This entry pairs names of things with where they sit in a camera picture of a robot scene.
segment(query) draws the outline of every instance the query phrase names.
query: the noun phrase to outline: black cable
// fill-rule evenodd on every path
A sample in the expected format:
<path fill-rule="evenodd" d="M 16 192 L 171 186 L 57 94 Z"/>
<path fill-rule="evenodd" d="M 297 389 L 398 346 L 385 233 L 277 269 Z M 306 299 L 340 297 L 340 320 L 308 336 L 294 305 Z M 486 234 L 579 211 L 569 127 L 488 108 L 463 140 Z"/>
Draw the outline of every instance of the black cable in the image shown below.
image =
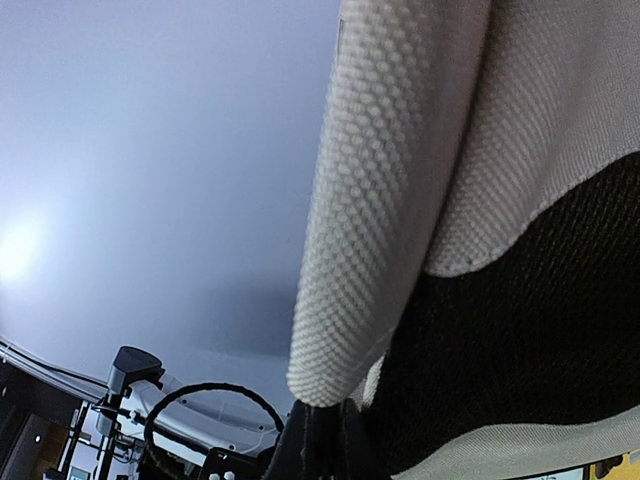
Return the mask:
<path fill-rule="evenodd" d="M 245 397 L 253 400 L 255 403 L 260 405 L 264 411 L 266 411 L 269 416 L 273 419 L 276 424 L 276 429 L 278 430 L 278 434 L 281 435 L 284 431 L 284 422 L 278 416 L 276 410 L 269 405 L 269 403 L 262 398 L 257 393 L 249 390 L 248 388 L 241 387 L 239 385 L 233 385 L 230 383 L 201 383 L 198 385 L 188 385 L 186 387 L 179 388 L 175 392 L 170 393 L 162 400 L 158 402 L 158 404 L 153 407 L 151 413 L 147 417 L 144 426 L 144 442 L 145 442 L 145 451 L 149 454 L 155 466 L 165 475 L 172 478 L 173 480 L 187 480 L 187 477 L 184 476 L 183 473 L 179 472 L 177 469 L 171 469 L 165 467 L 168 464 L 169 457 L 168 455 L 158 449 L 153 441 L 153 426 L 158 418 L 160 412 L 162 412 L 165 408 L 169 406 L 172 402 L 178 400 L 180 397 L 184 397 L 185 395 L 190 395 L 192 393 L 204 392 L 204 391 L 212 391 L 212 390 L 225 390 L 229 392 L 239 393 L 244 395 Z"/>
<path fill-rule="evenodd" d="M 11 349 L 11 346 L 7 345 L 2 340 L 0 340 L 0 347 L 2 349 L 7 349 L 7 348 Z M 35 358 L 32 358 L 29 355 L 26 355 L 26 354 L 24 354 L 22 352 L 19 352 L 17 350 L 11 349 L 11 351 L 14 354 L 19 355 L 20 357 L 24 358 L 25 360 L 28 360 L 29 362 L 31 362 L 31 363 L 33 363 L 35 365 L 38 365 L 40 368 L 44 368 L 45 370 L 48 370 L 49 372 L 59 373 L 61 375 L 65 375 L 65 376 L 70 377 L 70 378 L 75 378 L 76 380 L 80 380 L 80 381 L 83 381 L 83 382 L 86 382 L 86 383 L 90 383 L 92 385 L 96 385 L 96 386 L 101 387 L 101 388 L 105 388 L 105 389 L 108 388 L 107 384 L 105 382 L 101 382 L 99 380 L 94 380 L 93 378 L 87 377 L 85 375 L 81 375 L 79 373 L 70 372 L 70 371 L 64 370 L 62 368 L 54 367 L 53 365 L 47 365 L 46 363 L 41 362 L 39 360 L 36 360 Z"/>

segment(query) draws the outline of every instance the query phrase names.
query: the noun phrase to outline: black and white garment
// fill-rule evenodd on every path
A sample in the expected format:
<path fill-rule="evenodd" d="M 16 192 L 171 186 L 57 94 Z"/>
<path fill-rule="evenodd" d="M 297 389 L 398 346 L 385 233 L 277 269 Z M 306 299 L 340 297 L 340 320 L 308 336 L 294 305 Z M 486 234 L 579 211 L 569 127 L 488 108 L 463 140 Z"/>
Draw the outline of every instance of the black and white garment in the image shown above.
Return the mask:
<path fill-rule="evenodd" d="M 364 384 L 398 478 L 640 446 L 639 23 L 636 0 L 344 0 L 289 386 Z"/>

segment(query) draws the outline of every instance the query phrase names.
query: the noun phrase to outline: white fabric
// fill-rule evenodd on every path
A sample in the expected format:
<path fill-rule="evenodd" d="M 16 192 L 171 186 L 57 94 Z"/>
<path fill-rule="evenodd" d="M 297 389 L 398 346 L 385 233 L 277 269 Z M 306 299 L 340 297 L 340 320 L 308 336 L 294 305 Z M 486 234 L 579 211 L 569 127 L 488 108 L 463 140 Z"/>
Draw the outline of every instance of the white fabric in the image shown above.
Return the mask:
<path fill-rule="evenodd" d="M 494 425 L 447 443 L 397 480 L 502 480 L 592 463 L 640 446 L 640 407 L 586 425 Z"/>
<path fill-rule="evenodd" d="M 488 0 L 345 0 L 341 18 L 288 373 L 293 394 L 319 407 L 346 398 L 384 353 L 421 269 Z"/>
<path fill-rule="evenodd" d="M 315 406 L 383 354 L 458 158 L 435 275 L 498 258 L 640 148 L 636 0 L 345 0 L 342 18 L 288 373 Z"/>

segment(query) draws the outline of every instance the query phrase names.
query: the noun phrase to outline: yellow surface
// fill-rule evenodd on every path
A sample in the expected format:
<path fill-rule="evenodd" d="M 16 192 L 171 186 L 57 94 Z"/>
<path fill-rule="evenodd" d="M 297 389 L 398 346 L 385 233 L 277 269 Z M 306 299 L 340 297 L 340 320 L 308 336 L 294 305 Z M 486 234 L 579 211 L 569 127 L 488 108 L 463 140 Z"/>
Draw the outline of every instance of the yellow surface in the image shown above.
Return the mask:
<path fill-rule="evenodd" d="M 630 454 L 622 456 L 622 464 L 614 467 L 603 480 L 640 480 L 640 462 L 629 463 Z M 589 480 L 596 480 L 596 467 L 589 467 Z"/>

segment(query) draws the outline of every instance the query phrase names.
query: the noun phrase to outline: bright light spot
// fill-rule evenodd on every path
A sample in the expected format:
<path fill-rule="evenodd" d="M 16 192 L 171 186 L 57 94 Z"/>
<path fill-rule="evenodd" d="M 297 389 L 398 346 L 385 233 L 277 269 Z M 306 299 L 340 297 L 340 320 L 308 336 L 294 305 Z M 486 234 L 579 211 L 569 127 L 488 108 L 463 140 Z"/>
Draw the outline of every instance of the bright light spot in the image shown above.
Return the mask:
<path fill-rule="evenodd" d="M 20 280 L 37 253 L 41 236 L 39 222 L 31 221 L 9 228 L 0 237 L 0 282 Z"/>

